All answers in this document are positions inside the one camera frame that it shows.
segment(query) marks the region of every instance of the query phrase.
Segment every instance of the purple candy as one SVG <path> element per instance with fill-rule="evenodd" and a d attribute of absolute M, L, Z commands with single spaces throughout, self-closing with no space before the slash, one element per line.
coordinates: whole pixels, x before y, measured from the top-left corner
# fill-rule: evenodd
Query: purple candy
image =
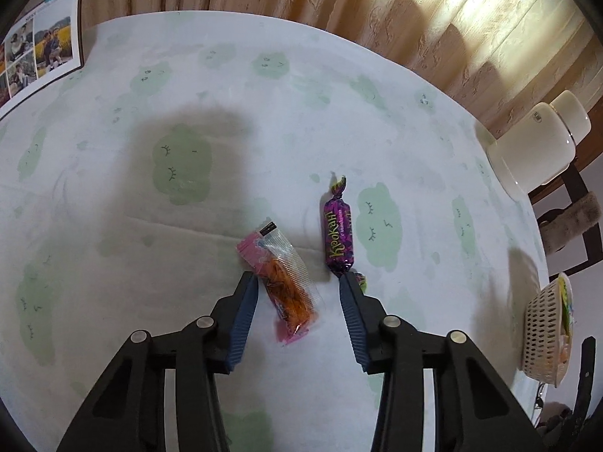
<path fill-rule="evenodd" d="M 341 195 L 346 188 L 346 177 L 331 187 L 333 198 L 325 203 L 324 260 L 329 270 L 340 277 L 354 265 L 352 244 L 352 212 Z"/>

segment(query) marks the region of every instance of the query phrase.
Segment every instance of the gray furry fabric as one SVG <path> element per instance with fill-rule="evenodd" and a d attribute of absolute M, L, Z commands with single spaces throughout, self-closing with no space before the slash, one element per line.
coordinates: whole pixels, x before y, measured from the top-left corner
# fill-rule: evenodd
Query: gray furry fabric
<path fill-rule="evenodd" d="M 554 220 L 540 226 L 540 236 L 545 254 L 550 255 L 563 248 L 576 236 L 589 230 L 601 218 L 601 206 L 593 192 L 570 205 Z"/>

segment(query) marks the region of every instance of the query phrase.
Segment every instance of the table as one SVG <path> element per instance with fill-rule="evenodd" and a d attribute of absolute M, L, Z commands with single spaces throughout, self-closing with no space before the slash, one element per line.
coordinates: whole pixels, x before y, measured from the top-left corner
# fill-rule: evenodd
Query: table
<path fill-rule="evenodd" d="M 0 396 L 38 451 L 132 331 L 177 331 L 234 290 L 234 246 L 267 217 L 325 310 L 283 346 L 261 293 L 242 364 L 217 379 L 231 450 L 370 450 L 382 381 L 355 363 L 323 265 L 334 175 L 367 293 L 419 330 L 466 331 L 532 414 L 537 382 L 517 366 L 545 256 L 468 112 L 367 49 L 268 17 L 138 15 L 83 40 L 86 66 L 0 123 Z"/>

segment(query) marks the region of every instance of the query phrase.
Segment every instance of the white container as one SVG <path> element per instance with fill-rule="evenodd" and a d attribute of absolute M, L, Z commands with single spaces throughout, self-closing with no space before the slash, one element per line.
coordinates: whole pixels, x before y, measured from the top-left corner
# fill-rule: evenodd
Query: white container
<path fill-rule="evenodd" d="M 568 371 L 574 332 L 570 309 L 569 348 L 562 360 L 562 287 L 568 295 L 568 306 L 572 307 L 572 286 L 568 276 L 560 273 L 528 304 L 523 337 L 522 370 L 528 377 L 555 387 Z"/>
<path fill-rule="evenodd" d="M 537 104 L 486 153 L 507 193 L 520 200 L 563 173 L 576 155 L 576 145 L 589 132 L 586 110 L 566 90 L 550 105 Z"/>

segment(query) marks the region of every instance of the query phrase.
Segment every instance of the photo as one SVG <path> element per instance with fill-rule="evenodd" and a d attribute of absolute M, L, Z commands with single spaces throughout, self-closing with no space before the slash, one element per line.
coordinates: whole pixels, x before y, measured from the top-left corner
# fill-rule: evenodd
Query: photo
<path fill-rule="evenodd" d="M 10 96 L 14 97 L 37 80 L 35 77 L 34 53 L 30 52 L 26 54 L 16 64 L 8 68 L 7 73 Z"/>
<path fill-rule="evenodd" d="M 6 83 L 6 73 L 0 75 L 0 107 L 10 100 L 8 94 L 8 83 Z"/>
<path fill-rule="evenodd" d="M 70 17 L 72 4 L 73 0 L 53 0 L 34 17 L 38 78 L 73 59 Z"/>
<path fill-rule="evenodd" d="M 0 44 L 0 75 L 4 73 L 6 69 L 6 62 L 4 61 L 4 43 Z"/>
<path fill-rule="evenodd" d="M 29 49 L 33 47 L 34 42 L 34 21 L 30 19 L 17 29 L 13 29 L 12 34 L 6 36 L 4 41 L 4 53 L 6 54 L 6 67 L 10 68 L 13 63 L 19 61 Z"/>

